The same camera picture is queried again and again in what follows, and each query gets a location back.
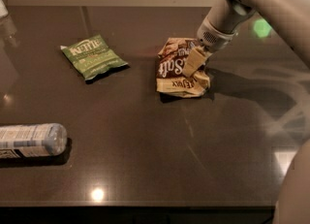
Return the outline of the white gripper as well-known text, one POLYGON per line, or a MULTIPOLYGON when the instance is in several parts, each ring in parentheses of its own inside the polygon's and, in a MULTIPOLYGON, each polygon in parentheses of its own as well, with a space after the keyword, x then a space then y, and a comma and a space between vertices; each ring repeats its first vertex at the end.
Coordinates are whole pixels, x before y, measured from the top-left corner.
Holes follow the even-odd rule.
POLYGON ((227 46, 238 27, 253 16, 255 10, 236 0, 216 0, 197 32, 201 47, 191 49, 182 74, 191 77, 206 64, 212 53, 227 46))

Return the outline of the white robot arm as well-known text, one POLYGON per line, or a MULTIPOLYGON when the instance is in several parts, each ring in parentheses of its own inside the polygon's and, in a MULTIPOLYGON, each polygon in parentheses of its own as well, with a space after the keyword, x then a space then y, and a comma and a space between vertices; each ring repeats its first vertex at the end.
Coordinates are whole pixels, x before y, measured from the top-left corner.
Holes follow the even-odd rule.
MULTIPOLYGON (((195 74, 254 13, 310 67, 310 0, 216 0, 197 32, 199 46, 191 50, 183 75, 195 74)), ((272 224, 310 224, 310 141, 300 147, 287 170, 272 224)))

